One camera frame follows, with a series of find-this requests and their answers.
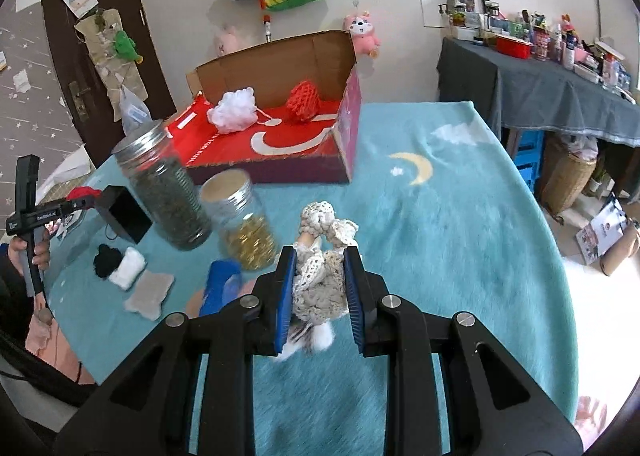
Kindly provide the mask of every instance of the gray tablecloth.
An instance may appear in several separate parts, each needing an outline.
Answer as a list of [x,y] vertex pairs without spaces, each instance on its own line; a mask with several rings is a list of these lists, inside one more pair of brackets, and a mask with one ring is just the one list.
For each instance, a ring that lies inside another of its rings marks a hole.
[[640,146],[640,106],[553,62],[445,38],[438,71],[440,101],[471,100],[498,138],[503,127],[548,129]]

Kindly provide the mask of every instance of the table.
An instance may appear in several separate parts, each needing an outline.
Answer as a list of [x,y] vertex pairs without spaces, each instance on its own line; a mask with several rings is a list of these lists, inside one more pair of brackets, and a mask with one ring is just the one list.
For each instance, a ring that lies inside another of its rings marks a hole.
[[[390,157],[397,152],[419,156],[403,155],[415,163]],[[418,171],[429,179],[420,183]],[[113,158],[89,183],[127,184]],[[573,420],[577,340],[561,258],[539,207],[471,103],[366,104],[350,185],[257,191],[281,244],[297,237],[304,205],[331,202],[338,217],[359,224],[364,266],[382,274],[391,292],[433,314],[476,314]],[[124,311],[131,291],[94,274],[100,243],[127,246],[110,242],[90,211],[62,244],[53,242],[45,278],[52,312],[98,382],[156,325]],[[137,248],[149,270],[175,276],[163,314],[183,310],[204,286],[209,263],[221,257],[216,236],[177,252],[153,228]],[[348,317],[334,329],[323,353],[255,360],[258,454],[290,456],[301,447],[306,456],[380,454],[386,361],[358,355]]]
[[519,131],[589,134],[640,146],[640,107],[555,62],[522,60],[467,41],[444,38],[438,62],[441,102],[472,100],[492,131],[510,132],[514,158]]

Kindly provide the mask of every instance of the white plush toy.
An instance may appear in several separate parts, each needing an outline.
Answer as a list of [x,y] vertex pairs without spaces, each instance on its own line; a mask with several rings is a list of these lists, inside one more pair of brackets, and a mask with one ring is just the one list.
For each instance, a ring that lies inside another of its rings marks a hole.
[[[342,253],[358,246],[358,226],[335,217],[330,203],[313,202],[300,216],[300,236],[293,244],[298,255],[293,279],[293,314],[287,343],[277,360],[286,360],[300,348],[323,351],[334,341],[330,320],[348,312]],[[322,251],[322,236],[333,248]]]

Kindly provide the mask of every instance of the metal screw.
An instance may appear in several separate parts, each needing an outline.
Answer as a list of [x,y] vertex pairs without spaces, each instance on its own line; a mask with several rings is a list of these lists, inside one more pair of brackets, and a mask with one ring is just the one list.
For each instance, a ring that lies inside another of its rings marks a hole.
[[462,313],[456,315],[456,321],[458,321],[458,324],[468,327],[473,326],[476,323],[476,318],[469,312],[463,311]]
[[402,299],[397,295],[385,295],[382,298],[382,304],[387,308],[397,308],[402,304]]
[[182,315],[181,313],[172,313],[171,315],[168,315],[166,319],[164,319],[164,322],[171,328],[182,326],[182,324],[184,323],[184,315]]
[[249,295],[243,295],[240,298],[240,306],[242,306],[243,308],[255,308],[259,304],[260,304],[260,299],[258,299],[255,295],[251,293]]

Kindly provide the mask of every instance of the star wallpaper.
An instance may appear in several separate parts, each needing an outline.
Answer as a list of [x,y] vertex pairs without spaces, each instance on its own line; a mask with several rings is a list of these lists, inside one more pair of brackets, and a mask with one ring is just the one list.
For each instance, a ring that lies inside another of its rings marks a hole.
[[42,183],[67,155],[82,145],[71,120],[49,53],[42,6],[15,11],[15,0],[0,6],[0,234],[14,212],[15,162],[40,157]]

